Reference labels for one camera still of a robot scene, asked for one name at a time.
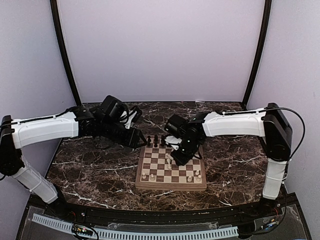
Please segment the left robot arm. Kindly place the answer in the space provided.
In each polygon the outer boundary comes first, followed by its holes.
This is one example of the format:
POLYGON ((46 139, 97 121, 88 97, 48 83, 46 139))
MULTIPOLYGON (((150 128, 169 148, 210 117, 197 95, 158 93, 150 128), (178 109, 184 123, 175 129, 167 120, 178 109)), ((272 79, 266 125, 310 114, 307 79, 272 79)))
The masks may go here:
POLYGON ((23 157, 22 148, 54 139, 104 137, 132 149, 147 145, 143 133, 132 126, 142 112, 138 108, 119 113, 105 113, 99 107, 68 108, 63 113, 30 119, 2 118, 0 125, 0 173, 12 177, 30 192, 51 205, 60 218, 67 218, 70 206, 64 202, 58 187, 47 181, 23 157))

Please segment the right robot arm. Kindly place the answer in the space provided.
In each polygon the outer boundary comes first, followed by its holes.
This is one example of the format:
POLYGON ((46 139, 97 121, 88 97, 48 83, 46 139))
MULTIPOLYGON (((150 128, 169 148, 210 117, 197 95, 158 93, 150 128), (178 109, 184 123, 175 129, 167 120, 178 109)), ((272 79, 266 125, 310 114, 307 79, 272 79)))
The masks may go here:
POLYGON ((180 117, 174 135, 182 140, 182 154, 202 149, 207 189, 181 192, 177 198, 196 208, 226 203, 255 205, 266 217, 275 208, 283 169, 294 155, 289 147, 292 129, 276 104, 242 111, 239 104, 172 103, 168 109, 180 117))

